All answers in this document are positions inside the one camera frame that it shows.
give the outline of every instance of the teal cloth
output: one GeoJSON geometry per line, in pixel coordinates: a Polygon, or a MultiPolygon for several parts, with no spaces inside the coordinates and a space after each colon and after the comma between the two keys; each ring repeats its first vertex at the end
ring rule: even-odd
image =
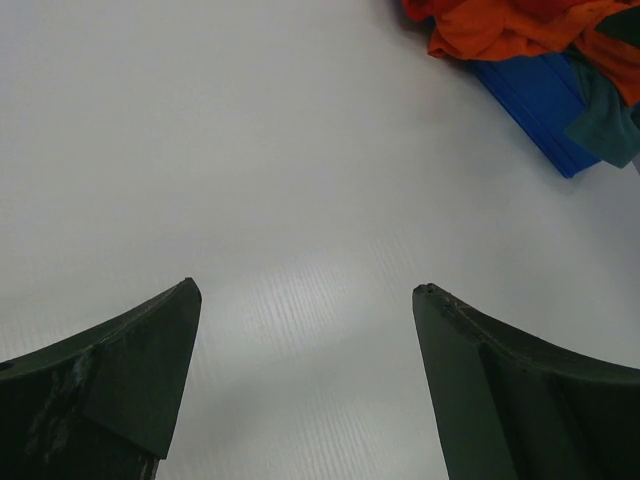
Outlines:
{"type": "Polygon", "coordinates": [[[567,56],[586,108],[566,135],[605,162],[626,166],[640,154],[640,109],[627,107],[615,85],[581,54],[567,56]]]}
{"type": "Polygon", "coordinates": [[[609,15],[598,24],[596,32],[640,48],[640,5],[609,15]]]}

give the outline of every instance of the orange cloth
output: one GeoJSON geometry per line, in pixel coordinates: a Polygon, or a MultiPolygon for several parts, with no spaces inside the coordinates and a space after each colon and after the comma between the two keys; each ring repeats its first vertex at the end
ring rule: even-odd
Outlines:
{"type": "Polygon", "coordinates": [[[604,17],[639,4],[640,0],[633,0],[628,4],[610,5],[606,13],[594,19],[574,41],[576,48],[613,82],[620,96],[630,107],[640,102],[640,48],[598,33],[595,27],[604,17]]]}
{"type": "Polygon", "coordinates": [[[593,0],[514,0],[514,3],[543,22],[549,22],[569,8],[590,1],[593,0]]]}
{"type": "Polygon", "coordinates": [[[562,52],[613,3],[596,0],[576,5],[542,23],[512,0],[466,0],[436,15],[428,51],[434,57],[491,61],[562,52]]]}

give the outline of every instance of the blue plastic bin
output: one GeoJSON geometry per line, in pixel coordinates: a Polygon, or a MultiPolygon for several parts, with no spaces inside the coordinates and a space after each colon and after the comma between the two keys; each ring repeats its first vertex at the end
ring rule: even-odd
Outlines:
{"type": "Polygon", "coordinates": [[[468,63],[564,177],[571,178],[599,162],[564,134],[584,110],[584,102],[563,55],[468,63]]]}

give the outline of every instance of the pile of clothes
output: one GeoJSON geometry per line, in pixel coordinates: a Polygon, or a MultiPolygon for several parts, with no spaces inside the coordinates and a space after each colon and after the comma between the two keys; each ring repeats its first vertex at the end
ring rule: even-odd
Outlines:
{"type": "Polygon", "coordinates": [[[502,61],[562,53],[584,112],[565,134],[617,167],[640,154],[640,0],[401,0],[432,18],[434,57],[502,61]]]}

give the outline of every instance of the white floor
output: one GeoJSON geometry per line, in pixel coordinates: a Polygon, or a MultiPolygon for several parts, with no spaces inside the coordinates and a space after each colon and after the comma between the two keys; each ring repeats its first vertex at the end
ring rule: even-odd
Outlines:
{"type": "Polygon", "coordinates": [[[562,179],[389,0],[0,7],[0,356],[193,276],[158,478],[439,480],[434,281],[640,367],[640,178],[562,179]]]}

